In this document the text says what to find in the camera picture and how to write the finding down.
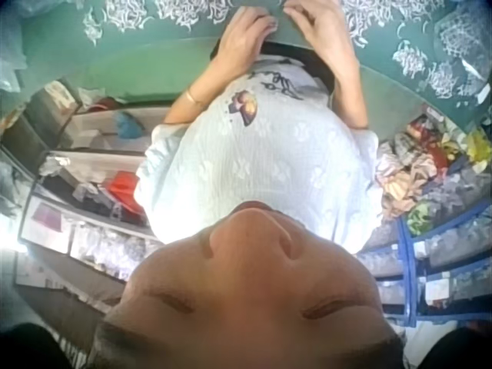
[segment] blue shelf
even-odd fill
[[[437,281],[437,280],[444,278],[443,274],[445,274],[445,273],[449,273],[449,277],[455,278],[456,276],[458,276],[460,274],[467,273],[469,271],[476,271],[477,269],[488,267],[488,266],[490,266],[491,263],[492,263],[492,258],[485,258],[485,259],[482,259],[479,261],[475,261],[474,263],[464,265],[463,267],[450,269],[449,271],[443,271],[441,273],[430,274],[426,277],[426,279],[427,279],[427,281]]]
[[[444,324],[448,321],[492,321],[492,313],[469,313],[451,315],[419,315],[418,321],[431,321],[435,324]]]
[[[410,233],[410,229],[407,226],[406,219],[404,217],[399,217],[397,219],[397,230],[398,230],[398,258],[402,261],[404,269],[403,275],[400,276],[391,276],[378,278],[377,282],[381,283],[384,281],[403,281],[405,288],[405,305],[404,305],[404,313],[403,314],[387,314],[384,316],[389,320],[394,320],[400,325],[404,325],[406,327],[416,327],[418,321],[431,321],[435,324],[443,324],[447,321],[472,321],[472,320],[489,320],[492,321],[492,311],[478,311],[478,312],[466,312],[463,314],[449,314],[450,311],[443,311],[442,315],[439,314],[424,314],[424,311],[419,312],[421,306],[421,295],[422,292],[419,288],[419,284],[422,283],[419,281],[419,275],[417,275],[417,271],[422,273],[421,276],[426,278],[426,281],[433,281],[437,279],[441,279],[443,277],[442,273],[430,273],[432,269],[426,265],[424,262],[421,262],[415,258],[414,252],[414,243],[426,240],[428,238],[432,238],[435,235],[442,234],[445,231],[456,228],[467,221],[474,219],[476,216],[484,212],[489,206],[492,205],[491,198],[485,198],[482,201],[477,202],[471,209],[465,211],[463,214],[458,215],[456,218],[442,224],[439,227],[436,227],[432,231],[427,232],[426,234],[422,234],[418,237],[413,237]],[[359,254],[370,254],[370,253],[386,253],[393,251],[392,244],[387,244],[385,246],[381,246],[379,248],[371,248],[368,250],[363,250]],[[487,256],[484,254],[477,255],[477,257],[484,257],[483,259],[475,262],[471,262],[473,258],[468,258],[463,261],[463,263],[468,263],[464,266],[461,266],[461,262],[453,263],[449,265],[449,268],[446,269],[445,266],[442,268],[445,270],[445,277],[455,277],[459,274],[466,273],[468,271],[477,270],[479,268],[486,267],[490,265],[492,262],[492,258],[490,257],[490,253]]]
[[[488,268],[492,264],[492,258],[485,258],[480,261],[450,269],[445,272],[428,275],[425,281],[418,281],[417,284],[424,286],[424,283],[429,281],[438,281],[445,278],[456,278],[463,273],[469,273],[472,271],[479,271],[483,268]],[[489,305],[489,300],[492,298],[492,294],[484,294],[476,296],[470,299],[460,299],[456,301],[450,301],[450,304],[443,310],[443,314],[438,314],[436,311],[432,311],[435,307],[424,307],[423,301],[424,290],[420,289],[417,295],[417,321],[432,321],[435,324],[443,324],[447,321],[472,321],[472,320],[485,320],[492,321],[492,305]],[[451,313],[451,310],[462,310],[466,306],[466,311]]]

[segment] shirt sleeve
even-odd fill
[[[135,200],[145,209],[152,211],[155,195],[168,173],[179,149],[188,125],[158,125],[152,131],[152,145],[145,152],[146,159],[137,170],[140,179],[135,189]]]

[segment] red cloth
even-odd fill
[[[119,171],[115,179],[106,188],[121,205],[136,214],[143,214],[144,209],[135,201],[133,193],[137,187],[138,177],[134,173]]]

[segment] finger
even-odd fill
[[[260,54],[261,46],[264,44],[264,40],[271,35],[272,33],[276,32],[278,29],[278,25],[272,25],[266,28],[261,35],[258,37],[257,44],[256,44],[256,49],[255,49],[255,54],[258,56]]]
[[[286,2],[284,4],[284,8],[294,8],[295,10],[297,10],[300,13],[304,12],[304,8],[302,7],[302,5],[299,3],[298,0],[293,0],[291,2]]]
[[[292,18],[292,20],[296,25],[298,25],[302,34],[309,42],[313,37],[313,26],[309,22],[309,19],[306,17],[306,15],[302,14],[301,12],[298,12],[294,8],[284,8],[284,12],[285,14],[287,14],[289,17]]]
[[[301,6],[310,15],[315,16],[323,6],[318,0],[287,0],[284,7],[296,8]]]
[[[247,30],[247,35],[253,40],[258,40],[269,28],[277,27],[277,19],[271,15],[258,18]]]
[[[231,30],[234,29],[236,24],[238,23],[239,19],[241,16],[246,12],[246,6],[241,6],[235,14],[232,16],[231,20],[229,21],[228,26],[225,28],[224,34],[222,35],[222,38],[226,38],[231,34]]]
[[[240,32],[245,32],[250,28],[251,25],[260,17],[264,17],[269,15],[270,13],[266,8],[258,7],[258,6],[248,6],[246,10],[238,19],[238,23],[234,29],[237,29]]]

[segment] label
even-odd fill
[[[425,258],[427,256],[427,251],[425,249],[425,241],[414,243],[414,253],[417,259]]]
[[[428,305],[432,305],[432,302],[436,300],[445,300],[449,298],[449,295],[450,287],[447,278],[429,281],[425,284],[425,301]]]

